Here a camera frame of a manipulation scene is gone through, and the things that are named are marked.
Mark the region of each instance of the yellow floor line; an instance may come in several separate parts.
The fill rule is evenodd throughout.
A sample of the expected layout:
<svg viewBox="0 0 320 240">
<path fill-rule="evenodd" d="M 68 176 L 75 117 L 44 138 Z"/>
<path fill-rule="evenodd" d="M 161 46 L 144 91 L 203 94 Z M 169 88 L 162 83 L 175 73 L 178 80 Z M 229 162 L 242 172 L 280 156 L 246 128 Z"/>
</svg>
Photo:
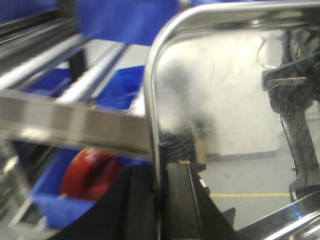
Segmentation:
<svg viewBox="0 0 320 240">
<path fill-rule="evenodd" d="M 272 197 L 285 196 L 289 197 L 289 193 L 285 192 L 271 192 L 271 193 L 211 193 L 210 197 Z"/>
</svg>

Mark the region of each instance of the metal rail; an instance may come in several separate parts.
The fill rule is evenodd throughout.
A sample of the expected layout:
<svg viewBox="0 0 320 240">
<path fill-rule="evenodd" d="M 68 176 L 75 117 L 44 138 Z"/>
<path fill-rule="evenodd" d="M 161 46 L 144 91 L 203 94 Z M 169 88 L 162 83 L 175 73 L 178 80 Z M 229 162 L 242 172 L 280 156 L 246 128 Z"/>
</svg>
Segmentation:
<svg viewBox="0 0 320 240">
<path fill-rule="evenodd" d="M 46 41 L 57 35 L 61 35 L 66 31 L 74 29 L 76 32 L 76 21 L 75 19 L 55 19 L 50 22 L 38 25 L 33 28 L 27 34 L 23 32 L 20 36 L 15 35 L 14 37 L 6 40 L 6 43 L 0 45 L 0 61 L 13 56 L 14 54 L 23 51 L 24 49 L 36 46 L 37 44 Z"/>
<path fill-rule="evenodd" d="M 44 50 L 42 53 L 1 75 L 0 90 L 24 90 L 28 88 L 58 64 L 68 60 L 80 51 L 86 42 L 88 42 L 88 39 L 83 38 L 81 34 L 74 34 Z"/>
<path fill-rule="evenodd" d="M 107 76 L 117 61 L 121 58 L 128 45 L 115 43 L 108 48 L 97 61 L 67 89 L 55 102 L 58 104 L 73 104 L 86 102 L 96 90 L 102 80 Z"/>
<path fill-rule="evenodd" d="M 36 25 L 36 26 L 32 26 L 32 27 L 28 27 L 28 28 L 25 28 L 25 29 L 20 30 L 20 31 L 16 31 L 16 32 L 11 33 L 9 35 L 2 36 L 2 37 L 0 37 L 0 45 L 6 44 L 6 43 L 8 43 L 10 41 L 16 40 L 18 38 L 21 38 L 23 36 L 29 35 L 31 33 L 35 33 L 40 29 L 49 27 L 55 21 L 57 21 L 57 20 L 53 19 L 53 20 L 41 23 L 41 24 Z"/>
<path fill-rule="evenodd" d="M 237 233 L 243 240 L 319 239 L 320 191 L 244 227 Z"/>
<path fill-rule="evenodd" d="M 149 155 L 149 132 L 143 118 L 87 105 L 60 105 L 13 90 L 0 92 L 0 133 L 3 139 Z"/>
<path fill-rule="evenodd" d="M 40 14 L 19 18 L 12 21 L 7 21 L 0 24 L 0 37 L 14 33 L 16 31 L 30 28 L 42 24 L 44 22 L 56 19 L 58 17 L 58 11 L 52 10 L 43 12 Z"/>
</svg>

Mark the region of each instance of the black machine part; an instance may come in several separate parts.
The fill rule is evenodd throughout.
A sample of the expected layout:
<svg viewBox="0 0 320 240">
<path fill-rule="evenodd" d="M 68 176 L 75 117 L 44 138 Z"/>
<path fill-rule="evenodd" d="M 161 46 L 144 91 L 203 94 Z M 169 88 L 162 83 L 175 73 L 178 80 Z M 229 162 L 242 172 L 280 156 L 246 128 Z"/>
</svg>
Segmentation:
<svg viewBox="0 0 320 240">
<path fill-rule="evenodd" d="M 150 165 L 125 168 L 83 216 L 49 240 L 238 240 L 190 163 L 169 163 L 163 202 L 157 205 Z"/>
<path fill-rule="evenodd" d="M 295 164 L 297 179 L 289 187 L 292 202 L 320 189 L 319 163 L 305 116 L 313 101 L 320 100 L 319 62 L 317 52 L 262 73 L 262 88 L 281 116 Z"/>
</svg>

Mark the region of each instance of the black cable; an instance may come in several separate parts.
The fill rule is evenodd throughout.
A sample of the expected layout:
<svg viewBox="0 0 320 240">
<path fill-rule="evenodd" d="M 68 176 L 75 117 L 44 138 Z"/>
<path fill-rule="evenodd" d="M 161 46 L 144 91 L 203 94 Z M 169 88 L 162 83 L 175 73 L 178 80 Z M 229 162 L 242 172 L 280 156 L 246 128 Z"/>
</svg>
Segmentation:
<svg viewBox="0 0 320 240">
<path fill-rule="evenodd" d="M 280 121 L 281 121 L 281 126 L 283 128 L 283 132 L 284 132 L 284 135 L 285 135 L 285 138 L 286 138 L 286 141 L 288 143 L 288 146 L 289 146 L 289 149 L 290 149 L 290 153 L 291 153 L 291 156 L 293 158 L 293 162 L 294 162 L 294 166 L 296 168 L 295 170 L 295 176 L 298 177 L 298 172 L 297 172 L 297 168 L 299 168 L 299 166 L 297 165 L 297 161 L 296 161 L 296 157 L 295 155 L 293 154 L 293 148 L 292 148 L 292 145 L 291 145 L 291 142 L 290 142 L 290 139 L 289 139 L 289 136 L 288 136 L 288 133 L 287 133 L 287 130 L 285 128 L 285 125 L 284 125 L 284 121 L 283 121 L 283 117 L 280 115 Z M 302 162 L 302 166 L 303 166 L 303 169 L 304 169 L 304 184 L 303 184 L 303 188 L 302 188 L 302 191 L 300 194 L 302 194 L 305 190 L 306 190 L 306 187 L 307 187 L 307 183 L 308 183 L 308 172 L 307 172 L 307 168 L 305 166 L 305 164 Z"/>
<path fill-rule="evenodd" d="M 293 158 L 294 166 L 295 166 L 296 168 L 298 168 L 297 161 L 296 161 L 296 157 L 295 157 L 295 155 L 293 154 L 292 145 L 291 145 L 291 142 L 290 142 L 290 139 L 289 139 L 289 136 L 288 136 L 286 127 L 285 127 L 285 125 L 284 125 L 283 117 L 282 117 L 281 115 L 280 115 L 280 121 L 281 121 L 281 126 L 282 126 L 282 128 L 283 128 L 283 132 L 284 132 L 286 141 L 287 141 L 287 143 L 288 143 L 288 145 L 289 145 L 289 149 L 290 149 L 291 156 L 292 156 L 292 158 Z"/>
</svg>

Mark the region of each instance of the blue plastic bin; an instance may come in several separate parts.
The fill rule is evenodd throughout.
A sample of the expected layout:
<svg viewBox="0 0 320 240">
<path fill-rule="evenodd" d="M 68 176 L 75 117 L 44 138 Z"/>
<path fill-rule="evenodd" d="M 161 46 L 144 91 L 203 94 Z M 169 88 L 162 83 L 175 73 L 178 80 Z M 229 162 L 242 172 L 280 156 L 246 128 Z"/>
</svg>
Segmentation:
<svg viewBox="0 0 320 240">
<path fill-rule="evenodd" d="M 119 109 L 129 108 L 142 83 L 144 66 L 118 69 L 109 83 L 96 98 L 100 107 Z M 77 198 L 58 198 L 61 181 L 72 159 L 80 149 L 61 148 L 52 163 L 43 172 L 32 189 L 32 200 L 42 216 L 46 216 L 51 228 L 64 228 L 73 223 L 94 204 L 94 201 Z M 124 158 L 119 161 L 123 165 L 148 165 L 148 161 L 140 157 Z"/>
<path fill-rule="evenodd" d="M 69 68 L 55 68 L 25 92 L 54 98 L 59 97 L 64 90 L 70 87 L 70 76 Z"/>
<path fill-rule="evenodd" d="M 134 66 L 118 69 L 96 97 L 98 106 L 116 109 L 128 109 L 132 100 L 138 94 L 145 66 Z"/>
</svg>

